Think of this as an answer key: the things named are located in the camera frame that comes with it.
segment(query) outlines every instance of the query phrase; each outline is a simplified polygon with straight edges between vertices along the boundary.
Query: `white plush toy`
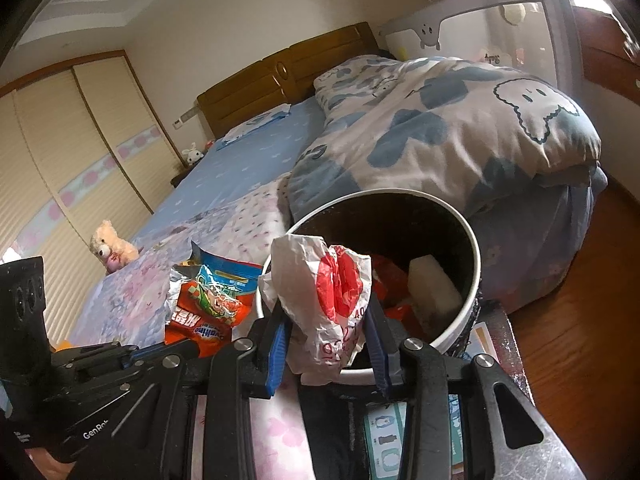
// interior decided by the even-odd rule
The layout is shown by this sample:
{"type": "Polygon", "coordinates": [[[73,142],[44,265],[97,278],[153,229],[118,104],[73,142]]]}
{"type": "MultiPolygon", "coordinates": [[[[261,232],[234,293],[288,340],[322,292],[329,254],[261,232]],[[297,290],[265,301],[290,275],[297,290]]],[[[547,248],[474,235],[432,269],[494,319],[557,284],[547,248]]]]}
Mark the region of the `white plush toy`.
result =
{"type": "Polygon", "coordinates": [[[191,147],[189,149],[182,150],[182,154],[187,157],[187,164],[190,166],[193,166],[204,156],[202,152],[196,148],[195,142],[191,143],[191,147]]]}

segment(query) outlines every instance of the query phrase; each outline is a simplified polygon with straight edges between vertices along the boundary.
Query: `silver bolt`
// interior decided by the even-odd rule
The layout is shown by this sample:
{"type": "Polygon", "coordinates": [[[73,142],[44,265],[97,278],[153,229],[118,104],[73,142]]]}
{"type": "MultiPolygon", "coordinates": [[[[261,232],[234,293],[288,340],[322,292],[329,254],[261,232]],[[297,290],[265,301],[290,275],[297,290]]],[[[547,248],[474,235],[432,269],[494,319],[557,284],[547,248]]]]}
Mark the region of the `silver bolt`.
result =
{"type": "Polygon", "coordinates": [[[491,368],[495,360],[488,354],[478,354],[476,356],[476,363],[478,363],[482,368],[491,368]]]}
{"type": "Polygon", "coordinates": [[[247,351],[247,350],[251,350],[253,346],[254,346],[254,342],[247,337],[236,339],[234,341],[234,347],[236,348],[236,350],[247,351]]]}
{"type": "Polygon", "coordinates": [[[180,364],[180,357],[177,355],[168,355],[164,359],[162,359],[162,366],[165,368],[175,368],[180,364]]]}
{"type": "Polygon", "coordinates": [[[417,337],[410,337],[405,339],[402,344],[407,350],[419,350],[424,346],[424,343],[417,337]]]}

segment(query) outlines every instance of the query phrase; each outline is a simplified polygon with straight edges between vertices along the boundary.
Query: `white foam block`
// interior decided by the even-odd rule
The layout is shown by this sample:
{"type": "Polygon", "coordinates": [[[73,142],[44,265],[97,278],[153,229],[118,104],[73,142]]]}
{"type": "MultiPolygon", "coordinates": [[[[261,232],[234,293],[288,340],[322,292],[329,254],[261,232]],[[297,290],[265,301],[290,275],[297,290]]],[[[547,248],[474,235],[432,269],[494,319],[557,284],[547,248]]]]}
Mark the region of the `white foam block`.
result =
{"type": "Polygon", "coordinates": [[[423,326],[432,316],[453,316],[462,307],[462,296],[430,254],[409,263],[408,288],[415,301],[415,315],[423,326]]]}

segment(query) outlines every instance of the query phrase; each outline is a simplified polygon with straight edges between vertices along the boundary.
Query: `blue gripper pad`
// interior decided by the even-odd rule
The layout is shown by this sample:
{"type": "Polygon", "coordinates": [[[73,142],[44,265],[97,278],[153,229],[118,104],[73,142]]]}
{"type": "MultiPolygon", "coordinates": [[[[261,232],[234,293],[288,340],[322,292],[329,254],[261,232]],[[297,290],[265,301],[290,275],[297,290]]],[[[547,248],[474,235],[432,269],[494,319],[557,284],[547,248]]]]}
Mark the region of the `blue gripper pad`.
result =
{"type": "Polygon", "coordinates": [[[284,322],[281,322],[276,329],[273,342],[271,343],[271,349],[269,350],[269,368],[265,387],[270,396],[276,392],[282,382],[282,374],[284,373],[284,365],[287,357],[286,337],[284,322]]]}
{"type": "Polygon", "coordinates": [[[369,360],[373,368],[373,376],[376,379],[376,386],[384,396],[388,396],[391,388],[391,380],[389,379],[388,373],[388,359],[386,352],[383,351],[382,341],[380,341],[378,330],[376,329],[374,314],[371,308],[373,301],[377,303],[378,298],[372,293],[369,307],[364,316],[364,335],[367,341],[369,360]]]}

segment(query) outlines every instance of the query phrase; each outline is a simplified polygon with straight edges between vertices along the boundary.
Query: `trash can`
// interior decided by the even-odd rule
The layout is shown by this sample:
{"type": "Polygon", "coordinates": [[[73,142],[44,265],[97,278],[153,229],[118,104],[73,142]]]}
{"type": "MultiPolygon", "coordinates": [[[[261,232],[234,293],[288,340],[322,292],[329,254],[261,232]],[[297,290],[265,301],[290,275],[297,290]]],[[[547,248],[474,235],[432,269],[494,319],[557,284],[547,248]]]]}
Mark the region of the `trash can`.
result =
{"type": "MultiPolygon", "coordinates": [[[[360,254],[379,254],[403,270],[425,254],[438,261],[463,298],[448,324],[437,327],[431,346],[459,356],[466,348],[479,311],[480,249],[463,216],[452,206],[420,191],[376,189],[333,200],[309,213],[288,231],[321,236],[327,245],[340,244],[360,254]]],[[[271,257],[262,272],[270,269],[271,257]]],[[[262,298],[256,295],[256,315],[262,298]]],[[[372,368],[346,368],[341,384],[375,384],[372,368]]]]}

